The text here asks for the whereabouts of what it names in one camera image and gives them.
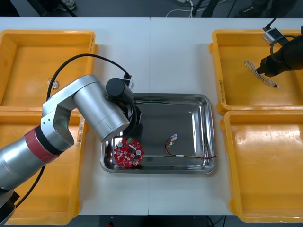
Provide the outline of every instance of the connector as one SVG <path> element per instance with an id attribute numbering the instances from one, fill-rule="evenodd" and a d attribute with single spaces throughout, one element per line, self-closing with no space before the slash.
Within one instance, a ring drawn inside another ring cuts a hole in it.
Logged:
<path id="1" fill-rule="evenodd" d="M 172 136 L 170 137 L 170 140 L 171 140 L 171 141 L 174 141 L 174 140 L 176 140 L 176 139 L 177 139 L 177 134 L 172 135 Z"/>

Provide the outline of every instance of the circuit board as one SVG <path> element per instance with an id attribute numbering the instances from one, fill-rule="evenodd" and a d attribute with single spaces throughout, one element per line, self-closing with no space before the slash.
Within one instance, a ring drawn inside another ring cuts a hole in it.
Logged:
<path id="1" fill-rule="evenodd" d="M 144 157 L 142 145 L 132 138 L 123 138 L 114 148 L 116 162 L 126 168 L 139 165 Z"/>

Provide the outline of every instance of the robotic arm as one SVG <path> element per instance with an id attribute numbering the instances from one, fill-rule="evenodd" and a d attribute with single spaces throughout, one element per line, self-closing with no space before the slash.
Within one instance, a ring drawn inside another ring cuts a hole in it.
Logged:
<path id="1" fill-rule="evenodd" d="M 265 76 L 274 77 L 285 71 L 303 69 L 303 26 L 301 35 L 284 35 L 276 28 L 270 28 L 270 22 L 263 30 L 263 38 L 271 46 L 270 55 L 261 60 L 257 73 L 264 73 Z M 282 47 L 276 53 L 273 53 L 273 47 L 280 43 Z"/>
<path id="2" fill-rule="evenodd" d="M 130 124 L 113 101 L 125 94 L 132 102 L 133 93 L 122 79 L 111 79 L 105 88 L 94 75 L 80 77 L 43 104 L 39 126 L 0 149 L 0 225 L 16 208 L 14 189 L 74 144 L 68 129 L 71 111 L 78 108 L 100 140 L 107 141 Z"/>

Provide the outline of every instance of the silver robotic arm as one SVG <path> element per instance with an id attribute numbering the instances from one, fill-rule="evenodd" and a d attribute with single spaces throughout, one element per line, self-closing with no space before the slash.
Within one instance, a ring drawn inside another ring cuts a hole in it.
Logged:
<path id="1" fill-rule="evenodd" d="M 121 89 L 132 95 L 127 86 Z M 125 114 L 107 93 L 94 75 L 77 79 L 43 104 L 39 126 L 0 150 L 0 225 L 14 212 L 18 199 L 14 189 L 74 144 L 68 129 L 73 109 L 78 108 L 101 141 L 128 127 Z"/>

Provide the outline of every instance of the metal tray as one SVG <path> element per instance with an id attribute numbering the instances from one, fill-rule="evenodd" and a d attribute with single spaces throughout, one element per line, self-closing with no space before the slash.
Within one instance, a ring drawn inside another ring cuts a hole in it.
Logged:
<path id="1" fill-rule="evenodd" d="M 215 158 L 173 157 L 163 148 L 166 140 L 178 134 L 169 151 L 177 155 L 213 156 L 214 129 L 210 101 L 196 94 L 135 94 L 135 104 L 142 111 L 141 125 L 130 135 L 143 146 L 139 166 L 124 168 L 113 156 L 115 138 L 102 143 L 101 166 L 109 173 L 130 174 L 208 174 L 215 168 Z"/>

